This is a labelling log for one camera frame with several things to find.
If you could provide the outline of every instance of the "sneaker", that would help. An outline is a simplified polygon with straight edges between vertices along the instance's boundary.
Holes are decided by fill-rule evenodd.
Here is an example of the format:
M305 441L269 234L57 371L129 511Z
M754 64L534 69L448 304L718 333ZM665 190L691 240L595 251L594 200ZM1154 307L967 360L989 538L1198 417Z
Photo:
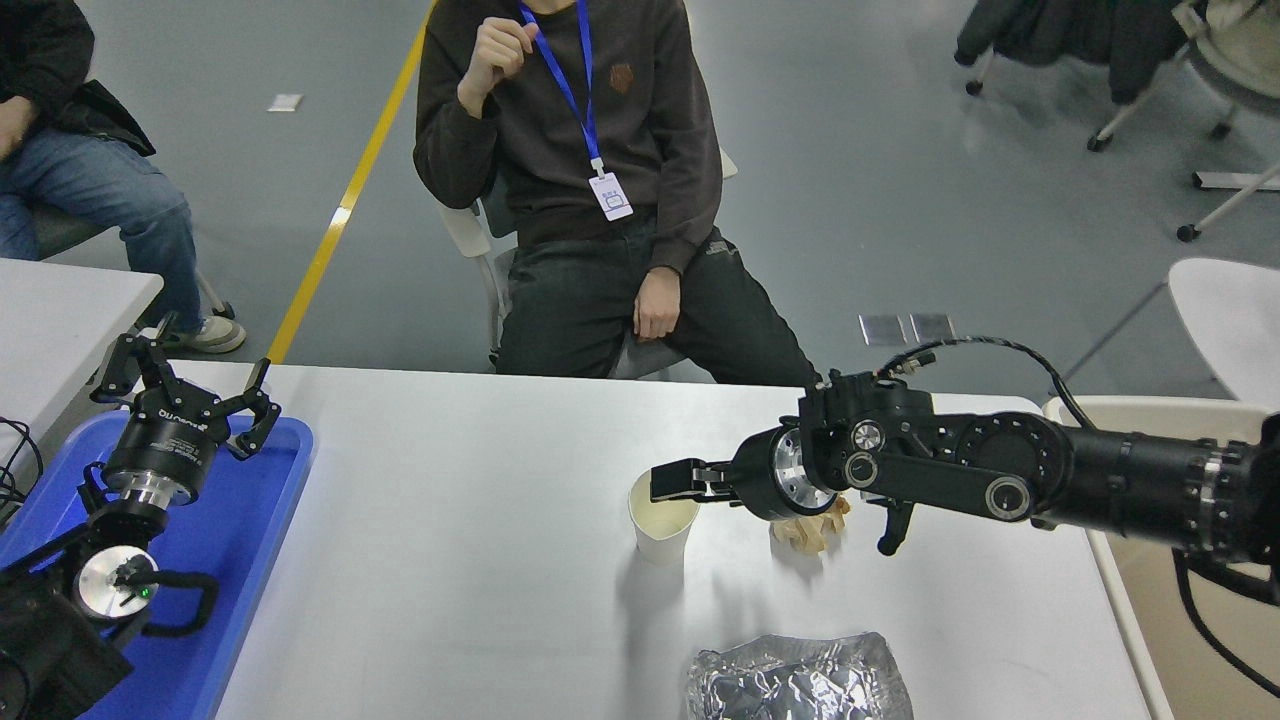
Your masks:
M179 333L178 345L196 352L216 355L236 350L244 343L246 337L248 337L248 333L244 331L244 327L236 320L209 315L200 325L200 332Z

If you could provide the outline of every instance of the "person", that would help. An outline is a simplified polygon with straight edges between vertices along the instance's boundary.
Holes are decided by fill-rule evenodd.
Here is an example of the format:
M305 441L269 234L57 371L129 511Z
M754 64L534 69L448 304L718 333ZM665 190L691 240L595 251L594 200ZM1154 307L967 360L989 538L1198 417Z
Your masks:
M428 20L417 173L449 208L500 173L515 217L498 372L607 377L631 332L717 382L815 382L714 225L719 142L682 0L579 1L440 0Z
M0 3L0 258L38 260L31 206L119 227L129 268L164 288L142 320L168 313L172 340L200 352L244 342L238 323L200 309L186 197L145 156L146 135L101 83L84 82L93 32L73 0Z

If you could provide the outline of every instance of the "crumpled aluminum foil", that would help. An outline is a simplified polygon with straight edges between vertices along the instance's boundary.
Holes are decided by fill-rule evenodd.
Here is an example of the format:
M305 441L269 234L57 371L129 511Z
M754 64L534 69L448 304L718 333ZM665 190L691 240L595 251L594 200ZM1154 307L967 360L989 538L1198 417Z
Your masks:
M689 669L695 720L913 720L911 698L878 633L835 641L764 635Z

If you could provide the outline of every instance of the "gray floor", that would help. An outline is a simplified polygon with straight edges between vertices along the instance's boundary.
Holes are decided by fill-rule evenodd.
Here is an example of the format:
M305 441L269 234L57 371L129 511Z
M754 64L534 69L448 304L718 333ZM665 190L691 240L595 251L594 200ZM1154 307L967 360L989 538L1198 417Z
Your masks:
M1000 61L980 99L951 59L965 3L687 0L724 149L741 173L719 222L814 363L854 372L859 314L946 313L1065 369L1180 258L1280 265L1280 197L1258 195L1194 245L1174 238L1226 193L1193 170L1257 172L1280 128L1184 69L1100 155L1106 70ZM364 151L425 1L90 3L97 76L188 195L201 264L264 355ZM305 94L293 115L265 111ZM412 92L287 357L291 364L486 372L484 299L413 173ZM124 266L100 238L60 261ZM707 380L695 368L676 379ZM1010 351L965 347L913 382L1042 401ZM1221 397L1167 296L1073 383L1076 393Z

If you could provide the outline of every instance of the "white paper cup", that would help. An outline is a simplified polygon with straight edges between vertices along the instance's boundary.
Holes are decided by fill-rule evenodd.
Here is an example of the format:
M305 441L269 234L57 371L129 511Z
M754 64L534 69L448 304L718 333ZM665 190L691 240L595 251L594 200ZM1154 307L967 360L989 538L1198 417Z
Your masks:
M692 500L649 500L649 473L640 475L631 486L627 507L631 524L636 529L636 550L645 560L667 565L685 556L689 528L698 516L698 503Z

